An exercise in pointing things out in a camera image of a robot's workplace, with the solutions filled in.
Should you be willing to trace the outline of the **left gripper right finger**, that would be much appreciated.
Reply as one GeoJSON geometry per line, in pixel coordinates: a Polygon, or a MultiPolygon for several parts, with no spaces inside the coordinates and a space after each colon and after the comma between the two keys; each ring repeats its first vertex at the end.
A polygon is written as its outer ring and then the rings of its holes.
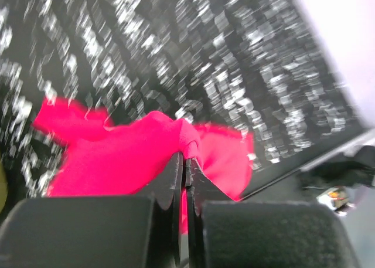
{"type": "Polygon", "coordinates": [[[234,202],[186,161],[190,267],[359,267],[339,218],[310,202],[234,202]]]}

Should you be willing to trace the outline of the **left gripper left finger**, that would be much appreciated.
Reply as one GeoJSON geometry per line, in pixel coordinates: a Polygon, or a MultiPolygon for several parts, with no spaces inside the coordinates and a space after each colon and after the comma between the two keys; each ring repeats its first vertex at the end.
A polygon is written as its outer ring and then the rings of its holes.
{"type": "Polygon", "coordinates": [[[34,198],[1,226],[2,267],[177,267],[183,157],[137,194],[34,198]]]}

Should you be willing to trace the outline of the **pink t shirt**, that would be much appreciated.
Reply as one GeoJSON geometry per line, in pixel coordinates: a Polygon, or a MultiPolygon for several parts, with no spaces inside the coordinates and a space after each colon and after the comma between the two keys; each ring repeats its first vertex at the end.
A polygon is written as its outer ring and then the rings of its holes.
{"type": "Polygon", "coordinates": [[[160,111],[114,125],[105,109],[64,98],[45,100],[32,125],[65,147],[62,166],[46,190],[49,197],[134,194],[177,152],[196,159],[234,201],[252,175],[253,135],[223,125],[191,124],[160,111]]]}

